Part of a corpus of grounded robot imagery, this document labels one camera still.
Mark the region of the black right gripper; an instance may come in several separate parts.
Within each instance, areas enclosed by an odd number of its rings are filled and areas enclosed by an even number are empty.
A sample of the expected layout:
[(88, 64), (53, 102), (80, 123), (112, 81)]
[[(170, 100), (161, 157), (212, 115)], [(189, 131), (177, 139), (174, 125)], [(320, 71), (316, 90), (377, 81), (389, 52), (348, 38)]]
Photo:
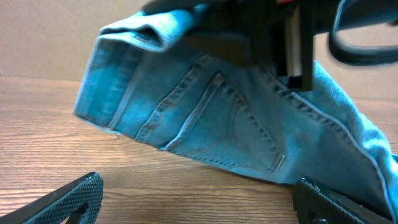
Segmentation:
[(155, 0), (147, 15), (192, 11), (204, 13), (183, 41), (239, 67), (287, 77), (288, 88), (313, 88), (313, 37), (333, 20), (337, 1), (296, 0)]

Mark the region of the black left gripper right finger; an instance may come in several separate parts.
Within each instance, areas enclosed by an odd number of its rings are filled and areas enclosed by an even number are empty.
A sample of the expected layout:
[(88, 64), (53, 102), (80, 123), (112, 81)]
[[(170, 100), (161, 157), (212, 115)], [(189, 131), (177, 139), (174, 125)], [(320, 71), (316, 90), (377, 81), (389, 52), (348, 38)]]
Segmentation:
[(305, 177), (294, 185), (292, 198), (300, 224), (392, 224), (391, 217)]

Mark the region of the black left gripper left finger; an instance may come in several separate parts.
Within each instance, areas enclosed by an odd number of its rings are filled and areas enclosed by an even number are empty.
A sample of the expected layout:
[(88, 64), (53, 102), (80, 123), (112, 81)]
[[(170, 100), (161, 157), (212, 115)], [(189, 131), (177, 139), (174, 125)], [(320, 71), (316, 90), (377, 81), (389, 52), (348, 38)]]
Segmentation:
[(104, 182), (90, 172), (63, 187), (1, 217), (1, 223), (94, 224), (101, 209)]

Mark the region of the light blue denim jeans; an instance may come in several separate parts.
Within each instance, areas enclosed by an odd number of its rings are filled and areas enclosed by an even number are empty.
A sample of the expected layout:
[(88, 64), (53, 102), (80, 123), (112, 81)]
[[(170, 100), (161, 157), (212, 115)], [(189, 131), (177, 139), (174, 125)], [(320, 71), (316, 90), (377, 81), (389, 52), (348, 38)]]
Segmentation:
[(397, 218), (397, 157), (384, 133), (314, 63), (313, 90), (193, 49), (203, 6), (100, 30), (74, 113), (112, 133), (279, 184), (318, 180)]

